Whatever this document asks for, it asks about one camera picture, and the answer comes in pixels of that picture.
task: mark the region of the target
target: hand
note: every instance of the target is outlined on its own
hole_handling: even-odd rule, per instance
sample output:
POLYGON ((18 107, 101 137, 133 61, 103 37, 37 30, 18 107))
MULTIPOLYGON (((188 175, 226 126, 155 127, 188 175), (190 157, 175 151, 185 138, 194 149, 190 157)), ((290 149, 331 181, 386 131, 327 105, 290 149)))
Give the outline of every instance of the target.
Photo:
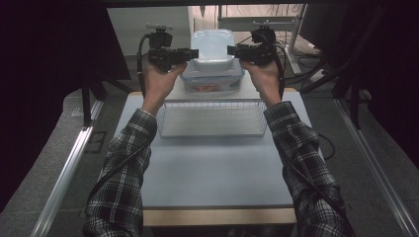
POLYGON ((281 101, 279 72, 275 61, 265 66, 257 66, 242 60, 240 64, 249 71, 253 85, 267 108, 281 101))
POLYGON ((146 96, 142 109, 157 115, 175 85, 176 78, 185 70, 187 63, 177 65, 170 72, 164 73, 156 66, 148 64, 143 72, 146 96))

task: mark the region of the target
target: translucent container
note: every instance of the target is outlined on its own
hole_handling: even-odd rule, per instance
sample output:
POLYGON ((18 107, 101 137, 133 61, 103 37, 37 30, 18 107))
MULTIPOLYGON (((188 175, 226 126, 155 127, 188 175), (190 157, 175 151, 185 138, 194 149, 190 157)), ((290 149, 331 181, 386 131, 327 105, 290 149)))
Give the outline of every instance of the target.
POLYGON ((189 61, 181 75, 187 92, 239 90, 244 70, 237 58, 227 54, 228 45, 234 45, 234 36, 229 30, 203 30, 192 35, 191 48, 198 49, 200 56, 189 61))
POLYGON ((263 136, 261 100, 166 101, 157 122, 161 137, 263 136))

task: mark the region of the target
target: mesh tray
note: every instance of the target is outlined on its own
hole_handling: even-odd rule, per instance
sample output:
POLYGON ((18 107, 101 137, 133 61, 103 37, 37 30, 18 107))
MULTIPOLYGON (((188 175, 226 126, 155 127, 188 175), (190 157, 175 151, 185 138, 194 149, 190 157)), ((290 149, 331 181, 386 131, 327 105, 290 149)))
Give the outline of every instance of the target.
POLYGON ((157 118, 162 137, 263 136, 264 111, 265 104, 261 100, 166 101, 157 118))

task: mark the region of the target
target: metal rail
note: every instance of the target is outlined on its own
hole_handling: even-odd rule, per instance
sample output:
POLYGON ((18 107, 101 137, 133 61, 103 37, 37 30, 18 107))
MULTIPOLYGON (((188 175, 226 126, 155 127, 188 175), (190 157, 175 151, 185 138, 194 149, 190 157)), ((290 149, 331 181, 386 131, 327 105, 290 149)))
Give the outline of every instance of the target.
POLYGON ((31 233, 31 237, 42 237, 46 236, 49 228, 58 213, 59 206, 64 199, 65 193, 67 192, 68 186, 71 183, 74 172, 77 169, 77 164, 83 154, 83 150, 89 140, 89 137, 93 130, 93 125, 97 119, 99 112, 103 106, 102 102, 96 101, 92 107, 92 123, 90 126, 83 128, 74 143, 74 146, 70 152, 70 155, 62 168, 61 174, 52 189, 49 198, 43 207, 40 218, 35 225, 34 230, 31 233))
POLYGON ((354 126, 349 117, 349 111, 346 106, 343 105, 342 101, 335 99, 335 103, 404 235, 418 237, 418 229, 415 226, 409 211, 379 164, 377 157, 370 148, 367 140, 364 138, 362 131, 354 126))

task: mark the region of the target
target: white table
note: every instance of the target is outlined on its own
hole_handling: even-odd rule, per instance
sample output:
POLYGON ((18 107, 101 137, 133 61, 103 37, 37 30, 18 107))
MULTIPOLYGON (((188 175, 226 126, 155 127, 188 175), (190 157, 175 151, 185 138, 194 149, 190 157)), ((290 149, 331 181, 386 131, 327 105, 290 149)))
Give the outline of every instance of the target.
MULTIPOLYGON (((177 81, 168 98, 190 98, 182 93, 182 83, 177 81)), ((240 92, 222 99, 258 96, 249 83, 245 75, 240 92)), ((292 101, 301 120, 310 125, 299 92, 285 92, 284 100, 292 101)), ((128 96, 117 133, 141 104, 140 93, 128 96)), ((157 133, 151 149, 142 186, 144 225, 295 222, 281 159, 268 128, 262 137, 162 138, 157 133)))

